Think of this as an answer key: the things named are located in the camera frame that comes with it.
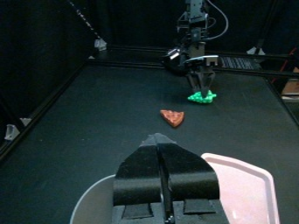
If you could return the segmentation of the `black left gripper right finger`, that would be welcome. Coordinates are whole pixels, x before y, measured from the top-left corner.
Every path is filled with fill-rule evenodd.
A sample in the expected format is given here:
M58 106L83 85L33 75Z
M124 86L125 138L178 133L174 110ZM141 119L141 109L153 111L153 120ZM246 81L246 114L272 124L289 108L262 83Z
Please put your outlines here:
M166 211L181 202L182 214L214 214L220 199L217 175L205 160L160 133L153 135Z

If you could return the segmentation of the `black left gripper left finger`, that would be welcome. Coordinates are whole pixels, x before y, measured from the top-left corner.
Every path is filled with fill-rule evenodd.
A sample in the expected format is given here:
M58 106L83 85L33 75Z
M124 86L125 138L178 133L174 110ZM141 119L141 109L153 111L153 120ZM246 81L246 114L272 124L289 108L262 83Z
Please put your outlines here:
M161 134L152 134L121 162L113 180L113 220L161 220Z

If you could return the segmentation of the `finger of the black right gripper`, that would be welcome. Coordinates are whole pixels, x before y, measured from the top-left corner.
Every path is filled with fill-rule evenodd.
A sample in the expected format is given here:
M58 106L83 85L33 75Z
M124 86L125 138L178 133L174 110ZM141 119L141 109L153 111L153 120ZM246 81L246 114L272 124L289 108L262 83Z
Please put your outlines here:
M190 85L190 91L193 93L200 92L201 88L200 88L200 83L198 83L198 76L196 74L186 73L186 80Z
M200 74L200 93L202 96L208 95L213 78L214 78L213 72L206 72Z

